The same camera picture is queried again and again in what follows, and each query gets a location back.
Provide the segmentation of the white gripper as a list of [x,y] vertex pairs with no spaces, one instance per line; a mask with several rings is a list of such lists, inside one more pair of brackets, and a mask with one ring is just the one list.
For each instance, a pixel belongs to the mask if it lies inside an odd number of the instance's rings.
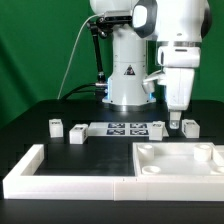
[[169,126],[177,129],[177,120],[180,121],[182,112],[188,108],[194,82],[195,72],[188,68],[167,68],[156,71],[142,81],[146,93],[155,91],[154,81],[166,87],[166,103],[169,113]]

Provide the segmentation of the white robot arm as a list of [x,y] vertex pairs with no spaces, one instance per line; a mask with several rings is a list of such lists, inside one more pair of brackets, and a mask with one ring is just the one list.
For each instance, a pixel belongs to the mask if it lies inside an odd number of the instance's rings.
[[210,29],[208,0],[90,0],[97,30],[112,36],[113,70],[103,103],[139,111],[165,87],[169,126],[188,109],[201,43]]

